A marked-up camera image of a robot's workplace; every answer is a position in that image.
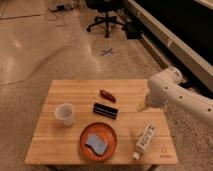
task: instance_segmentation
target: orange plate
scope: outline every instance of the orange plate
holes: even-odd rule
[[[104,153],[103,156],[96,155],[90,147],[87,147],[86,141],[88,139],[89,134],[95,133],[98,135],[106,144],[108,144],[108,147]],[[112,156],[113,152],[115,151],[117,145],[117,136],[115,134],[115,131],[110,127],[109,125],[102,123],[102,122],[96,122],[88,125],[83,132],[81,133],[80,137],[80,148],[84,155],[93,161],[104,161]]]

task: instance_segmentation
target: white cup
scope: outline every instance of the white cup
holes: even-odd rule
[[[69,103],[60,104],[55,109],[55,117],[65,126],[71,126],[75,122],[74,108]]]

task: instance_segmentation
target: floor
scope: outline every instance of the floor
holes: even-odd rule
[[[139,41],[126,39],[120,26],[112,26],[109,39],[104,38],[103,26],[87,33],[95,11],[76,5],[56,16],[45,2],[0,2],[2,171],[48,171],[25,165],[24,158],[52,80],[149,78],[161,71]],[[176,106],[169,105],[165,113],[179,163],[157,170],[213,170],[213,131]],[[142,171],[140,166],[71,168]]]

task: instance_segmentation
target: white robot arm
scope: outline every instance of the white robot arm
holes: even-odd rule
[[[213,127],[213,100],[180,87],[181,80],[181,72],[174,67],[150,77],[146,105],[163,107],[170,102]]]

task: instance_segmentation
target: black chair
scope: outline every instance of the black chair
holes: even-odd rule
[[[117,21],[116,16],[109,16],[110,11],[117,11],[122,8],[122,0],[86,0],[87,6],[91,9],[95,9],[100,13],[105,13],[105,17],[95,17],[95,22],[87,27],[87,31],[90,32],[93,26],[105,23],[106,31],[105,37],[109,37],[109,23],[119,24],[124,26],[123,23]]]

